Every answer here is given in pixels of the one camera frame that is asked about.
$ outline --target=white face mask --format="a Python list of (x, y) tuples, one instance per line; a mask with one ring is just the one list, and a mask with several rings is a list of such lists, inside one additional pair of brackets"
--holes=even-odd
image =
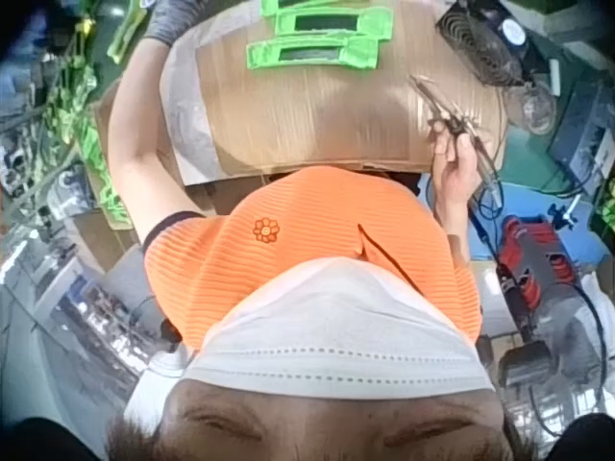
[(354, 400), (493, 389), (444, 314), (388, 271), (343, 257), (301, 264), (253, 293), (209, 331), (183, 378)]

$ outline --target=person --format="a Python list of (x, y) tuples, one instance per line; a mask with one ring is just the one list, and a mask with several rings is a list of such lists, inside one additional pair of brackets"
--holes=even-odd
[(202, 8), (157, 2), (112, 109), (113, 184), (199, 352), (154, 433), (111, 429), (110, 459), (530, 459), (474, 347), (468, 135), (434, 125), (434, 214), (396, 182), (314, 166), (204, 217), (152, 136), (169, 48)]

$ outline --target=hand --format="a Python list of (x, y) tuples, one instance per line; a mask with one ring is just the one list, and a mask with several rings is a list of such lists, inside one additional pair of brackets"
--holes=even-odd
[(205, 5), (205, 0), (158, 0), (145, 37), (173, 46), (175, 40), (199, 22)]
[[(456, 139), (442, 122), (433, 125), (431, 180), (435, 192), (435, 217), (448, 234), (465, 234), (468, 202), (480, 184), (477, 152), (468, 134)], [(489, 143), (483, 141), (489, 149)]]

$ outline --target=striped orange shirt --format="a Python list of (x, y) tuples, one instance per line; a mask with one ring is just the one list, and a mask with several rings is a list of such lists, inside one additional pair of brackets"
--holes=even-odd
[(479, 336), (471, 271), (454, 266), (447, 236), (430, 211), (388, 179), (305, 168), (256, 190), (229, 216), (170, 217), (144, 246), (159, 304), (195, 349), (212, 325), (267, 281), (327, 256), (389, 270), (473, 341)]

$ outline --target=hair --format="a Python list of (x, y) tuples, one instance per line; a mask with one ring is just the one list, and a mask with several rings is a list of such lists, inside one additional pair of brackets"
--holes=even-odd
[[(537, 446), (521, 436), (512, 419), (504, 416), (504, 437), (510, 445), (510, 461), (537, 461)], [(110, 427), (107, 439), (107, 455), (110, 461), (179, 461), (184, 458), (172, 448), (164, 445), (160, 438), (160, 427), (149, 435), (143, 427), (132, 420), (116, 419)], [(474, 459), (504, 459), (506, 453), (499, 447), (486, 444), (476, 453)]]

